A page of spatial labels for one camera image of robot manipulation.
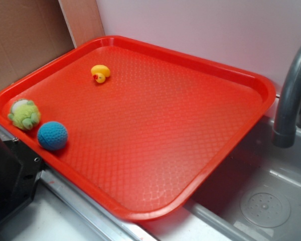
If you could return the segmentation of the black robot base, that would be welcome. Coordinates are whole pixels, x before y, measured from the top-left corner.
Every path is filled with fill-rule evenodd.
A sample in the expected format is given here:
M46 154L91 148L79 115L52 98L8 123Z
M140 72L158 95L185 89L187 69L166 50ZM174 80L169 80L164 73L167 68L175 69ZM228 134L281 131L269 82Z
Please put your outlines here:
M42 165L24 142L0 138L0 224L33 201Z

